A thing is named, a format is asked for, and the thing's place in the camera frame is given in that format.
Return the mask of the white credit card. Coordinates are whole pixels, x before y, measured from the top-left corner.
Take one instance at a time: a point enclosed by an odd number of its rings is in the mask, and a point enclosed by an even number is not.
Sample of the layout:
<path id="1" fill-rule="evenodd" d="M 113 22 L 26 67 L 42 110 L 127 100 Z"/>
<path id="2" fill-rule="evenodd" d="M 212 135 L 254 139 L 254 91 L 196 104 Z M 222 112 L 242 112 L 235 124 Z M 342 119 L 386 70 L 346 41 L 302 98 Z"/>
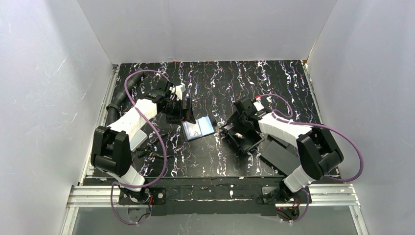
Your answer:
<path id="1" fill-rule="evenodd" d="M 235 138 L 235 139 L 239 139 L 239 140 L 243 140 L 245 137 L 242 135 L 242 134 L 240 134 L 240 133 L 235 133 L 234 135 L 233 135 L 233 137 Z"/>

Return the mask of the black plastic tray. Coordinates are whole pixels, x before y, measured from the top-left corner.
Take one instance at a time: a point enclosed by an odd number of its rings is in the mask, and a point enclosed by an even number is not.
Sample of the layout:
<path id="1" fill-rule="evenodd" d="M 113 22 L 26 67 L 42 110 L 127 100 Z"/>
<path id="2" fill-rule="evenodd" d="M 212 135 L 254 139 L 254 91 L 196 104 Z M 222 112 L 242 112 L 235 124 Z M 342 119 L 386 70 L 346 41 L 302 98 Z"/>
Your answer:
<path id="1" fill-rule="evenodd" d="M 240 125 L 238 122 L 228 122 L 220 127 L 220 131 L 237 153 L 246 154 L 264 141 L 254 129 Z"/>

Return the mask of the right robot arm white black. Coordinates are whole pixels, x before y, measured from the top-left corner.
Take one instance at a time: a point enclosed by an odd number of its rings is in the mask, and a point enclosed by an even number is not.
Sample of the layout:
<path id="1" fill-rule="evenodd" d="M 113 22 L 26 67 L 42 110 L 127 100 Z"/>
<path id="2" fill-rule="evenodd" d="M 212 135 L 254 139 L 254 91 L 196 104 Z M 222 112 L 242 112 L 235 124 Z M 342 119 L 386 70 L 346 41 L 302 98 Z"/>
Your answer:
<path id="1" fill-rule="evenodd" d="M 286 200 L 320 180 L 339 165 L 344 156 L 331 132 L 315 123 L 298 124 L 265 109 L 259 102 L 243 98 L 234 103 L 236 111 L 228 120 L 231 137 L 248 142 L 264 133 L 284 140 L 298 150 L 300 165 L 279 184 L 276 195 Z"/>

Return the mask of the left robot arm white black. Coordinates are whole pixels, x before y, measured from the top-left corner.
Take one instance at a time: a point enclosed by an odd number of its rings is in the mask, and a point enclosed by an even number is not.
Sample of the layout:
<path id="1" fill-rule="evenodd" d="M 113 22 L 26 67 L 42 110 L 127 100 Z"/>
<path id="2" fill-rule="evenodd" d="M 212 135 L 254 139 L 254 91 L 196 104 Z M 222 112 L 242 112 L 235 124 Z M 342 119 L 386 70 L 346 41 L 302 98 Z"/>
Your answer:
<path id="1" fill-rule="evenodd" d="M 162 81 L 120 119 L 108 126 L 98 126 L 93 136 L 92 166 L 113 176 L 120 186 L 140 192 L 146 183 L 132 166 L 132 139 L 159 113 L 166 114 L 166 122 L 170 124 L 195 123 L 191 98 L 185 92 L 184 85 Z"/>

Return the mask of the grey flat card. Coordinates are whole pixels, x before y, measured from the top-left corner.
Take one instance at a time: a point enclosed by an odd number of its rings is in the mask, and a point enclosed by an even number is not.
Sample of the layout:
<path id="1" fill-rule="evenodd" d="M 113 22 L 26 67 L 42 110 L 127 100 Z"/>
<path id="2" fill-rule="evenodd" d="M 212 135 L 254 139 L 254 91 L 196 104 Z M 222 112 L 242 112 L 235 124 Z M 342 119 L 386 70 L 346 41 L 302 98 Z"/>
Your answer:
<path id="1" fill-rule="evenodd" d="M 138 130 L 133 137 L 130 139 L 130 150 L 135 151 L 140 147 L 146 140 L 148 136 L 142 130 Z"/>

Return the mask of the black pliers tool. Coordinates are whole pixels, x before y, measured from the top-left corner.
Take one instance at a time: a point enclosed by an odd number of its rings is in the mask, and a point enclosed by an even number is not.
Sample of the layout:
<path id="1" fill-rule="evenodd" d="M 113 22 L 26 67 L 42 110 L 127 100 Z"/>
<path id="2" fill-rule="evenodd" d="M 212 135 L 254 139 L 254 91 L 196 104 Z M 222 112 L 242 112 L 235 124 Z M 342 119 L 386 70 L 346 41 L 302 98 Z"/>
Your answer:
<path id="1" fill-rule="evenodd" d="M 161 150 L 161 152 L 158 152 L 158 145 L 161 144 L 161 141 L 159 138 L 155 138 L 152 141 L 148 141 L 148 143 L 145 145 L 145 147 L 138 147 L 136 149 L 135 157 L 137 158 L 143 158 L 143 157 L 155 157 L 155 158 L 164 158 L 164 153 Z"/>

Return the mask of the black tray lid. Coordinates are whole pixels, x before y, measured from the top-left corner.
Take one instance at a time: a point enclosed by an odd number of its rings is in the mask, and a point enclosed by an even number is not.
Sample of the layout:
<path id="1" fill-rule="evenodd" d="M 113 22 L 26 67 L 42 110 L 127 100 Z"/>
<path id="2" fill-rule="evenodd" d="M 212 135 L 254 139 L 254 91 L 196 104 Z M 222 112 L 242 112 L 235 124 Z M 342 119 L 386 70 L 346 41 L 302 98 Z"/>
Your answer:
<path id="1" fill-rule="evenodd" d="M 261 152 L 261 160 L 268 166 L 276 169 L 278 174 L 288 176 L 300 166 L 300 159 L 296 148 L 276 137 L 267 136 L 269 144 Z"/>

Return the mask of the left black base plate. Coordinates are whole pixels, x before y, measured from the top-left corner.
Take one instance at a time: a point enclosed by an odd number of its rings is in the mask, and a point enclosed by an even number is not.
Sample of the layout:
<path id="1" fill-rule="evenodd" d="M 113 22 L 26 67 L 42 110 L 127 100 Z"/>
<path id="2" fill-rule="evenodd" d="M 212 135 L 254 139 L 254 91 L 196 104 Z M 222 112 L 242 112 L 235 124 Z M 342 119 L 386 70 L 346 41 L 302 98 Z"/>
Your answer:
<path id="1" fill-rule="evenodd" d="M 121 188 L 118 203 L 120 205 L 164 205 L 166 203 L 166 189 L 144 188 L 140 191 L 131 191 Z"/>

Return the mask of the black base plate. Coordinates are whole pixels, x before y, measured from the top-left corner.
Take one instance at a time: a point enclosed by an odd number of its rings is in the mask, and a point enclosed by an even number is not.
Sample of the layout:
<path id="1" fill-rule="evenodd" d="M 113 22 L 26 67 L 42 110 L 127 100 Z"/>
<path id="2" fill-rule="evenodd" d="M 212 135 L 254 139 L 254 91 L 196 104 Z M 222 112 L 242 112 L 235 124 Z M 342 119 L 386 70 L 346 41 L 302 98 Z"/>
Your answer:
<path id="1" fill-rule="evenodd" d="M 121 188 L 118 203 L 120 205 L 164 205 L 166 203 L 166 189 L 144 188 L 140 191 L 131 191 Z"/>
<path id="2" fill-rule="evenodd" d="M 261 193 L 257 199 L 260 204 L 283 204 L 288 203 L 291 206 L 298 206 L 301 203 L 311 203 L 312 199 L 309 193 L 309 188 L 301 189 L 298 192 L 292 193 L 289 190 L 280 190 L 278 186 L 262 187 Z"/>

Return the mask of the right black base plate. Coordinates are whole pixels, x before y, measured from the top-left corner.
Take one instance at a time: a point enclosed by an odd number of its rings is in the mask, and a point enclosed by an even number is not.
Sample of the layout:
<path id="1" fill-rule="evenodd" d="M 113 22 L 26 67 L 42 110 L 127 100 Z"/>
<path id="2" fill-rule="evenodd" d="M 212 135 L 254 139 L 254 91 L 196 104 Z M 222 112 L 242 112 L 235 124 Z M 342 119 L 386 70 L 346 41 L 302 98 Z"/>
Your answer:
<path id="1" fill-rule="evenodd" d="M 289 190 L 280 190 L 278 186 L 262 187 L 261 193 L 257 199 L 260 204 L 283 204 L 288 203 L 291 206 L 298 206 L 301 203 L 311 203 L 312 199 L 309 193 L 309 188 L 301 189 L 298 192 L 292 193 Z"/>

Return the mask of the aluminium frame rail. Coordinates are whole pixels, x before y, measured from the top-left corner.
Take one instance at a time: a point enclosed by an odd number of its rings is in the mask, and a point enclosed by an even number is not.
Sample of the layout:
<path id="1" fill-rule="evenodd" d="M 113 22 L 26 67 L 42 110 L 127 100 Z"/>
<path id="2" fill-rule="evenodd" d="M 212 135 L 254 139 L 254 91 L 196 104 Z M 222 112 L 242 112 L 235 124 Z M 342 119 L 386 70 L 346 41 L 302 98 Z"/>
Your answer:
<path id="1" fill-rule="evenodd" d="M 154 206 L 119 204 L 109 186 L 75 187 L 69 196 L 63 235 L 366 235 L 360 203 L 352 185 L 309 188 L 301 219 L 288 221 L 288 204 L 259 205 L 253 186 L 180 185 Z"/>

